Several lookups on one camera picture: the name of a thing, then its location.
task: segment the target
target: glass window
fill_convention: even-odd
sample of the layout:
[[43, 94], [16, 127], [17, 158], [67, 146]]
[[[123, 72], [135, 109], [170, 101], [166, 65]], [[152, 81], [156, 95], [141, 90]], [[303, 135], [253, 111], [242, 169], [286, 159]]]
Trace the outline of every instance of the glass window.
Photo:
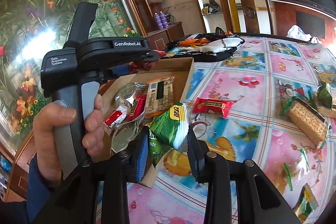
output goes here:
[[41, 63], [62, 48], [80, 1], [98, 4], [90, 38], [140, 36], [125, 0], [0, 1], [0, 141], [13, 155], [50, 101], [41, 89]]

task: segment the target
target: gripper handle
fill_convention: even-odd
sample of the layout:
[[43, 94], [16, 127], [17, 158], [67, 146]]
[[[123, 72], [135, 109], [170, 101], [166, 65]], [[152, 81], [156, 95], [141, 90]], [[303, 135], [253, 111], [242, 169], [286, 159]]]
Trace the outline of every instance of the gripper handle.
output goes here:
[[56, 104], [74, 108], [77, 111], [77, 118], [72, 124], [54, 128], [55, 144], [63, 171], [63, 179], [68, 177], [77, 165], [85, 167], [91, 163], [91, 157], [82, 146], [82, 139], [86, 133], [84, 121], [95, 108], [98, 89], [99, 83], [94, 81], [67, 86], [57, 90], [51, 96], [52, 101]]

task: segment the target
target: green snack package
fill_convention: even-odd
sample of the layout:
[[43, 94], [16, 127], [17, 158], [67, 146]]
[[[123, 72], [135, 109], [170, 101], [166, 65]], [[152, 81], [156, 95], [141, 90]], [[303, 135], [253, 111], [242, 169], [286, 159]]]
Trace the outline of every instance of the green snack package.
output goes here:
[[150, 130], [163, 144], [179, 152], [187, 152], [189, 123], [185, 103], [176, 103], [168, 111], [155, 117]]
[[326, 108], [333, 108], [333, 97], [330, 91], [330, 85], [326, 82], [320, 82], [321, 85], [317, 89], [317, 100]]
[[157, 139], [155, 134], [149, 130], [149, 152], [152, 158], [153, 166], [159, 163], [161, 158], [170, 150], [170, 146], [163, 144], [160, 140]]
[[310, 186], [306, 183], [299, 196], [297, 204], [293, 208], [293, 212], [296, 214], [301, 223], [304, 223], [309, 214], [316, 210], [318, 203], [311, 191]]
[[149, 132], [149, 150], [154, 167], [171, 148], [180, 152], [187, 151], [188, 130], [185, 103], [176, 103], [168, 111], [154, 118]]

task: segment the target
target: purple flower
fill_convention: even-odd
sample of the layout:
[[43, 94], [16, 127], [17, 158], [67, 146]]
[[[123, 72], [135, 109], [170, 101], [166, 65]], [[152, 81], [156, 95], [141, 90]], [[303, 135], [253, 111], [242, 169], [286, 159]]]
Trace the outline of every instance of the purple flower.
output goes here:
[[25, 8], [26, 15], [30, 15], [32, 13], [32, 10], [30, 8]]
[[41, 16], [41, 13], [40, 13], [39, 10], [33, 11], [32, 14], [33, 14], [34, 17], [40, 17]]

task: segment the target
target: plastic tablecloth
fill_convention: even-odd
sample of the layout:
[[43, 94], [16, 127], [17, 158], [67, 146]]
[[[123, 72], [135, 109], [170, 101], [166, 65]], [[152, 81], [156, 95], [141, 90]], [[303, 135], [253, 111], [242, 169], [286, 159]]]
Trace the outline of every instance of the plastic tablecloth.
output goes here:
[[[305, 223], [314, 223], [335, 191], [336, 121], [328, 118], [332, 129], [320, 150], [281, 116], [280, 110], [292, 96], [307, 101], [308, 91], [317, 89], [319, 79], [330, 83], [336, 96], [336, 59], [320, 44], [264, 37], [244, 39], [245, 43], [228, 60], [195, 64], [186, 99], [190, 113], [197, 97], [230, 100], [234, 105], [228, 119], [191, 114], [189, 122], [199, 139], [219, 146], [228, 159], [239, 162], [253, 159], [291, 207], [296, 204], [302, 186], [308, 183], [319, 206]], [[310, 172], [295, 182], [290, 191], [279, 170], [284, 162], [298, 161], [301, 148], [306, 151]], [[202, 224], [207, 184], [197, 184], [185, 171], [185, 159], [180, 157], [176, 168], [169, 168], [168, 164], [162, 168], [153, 188], [129, 184], [130, 223]], [[231, 195], [232, 223], [237, 223], [234, 182]]]

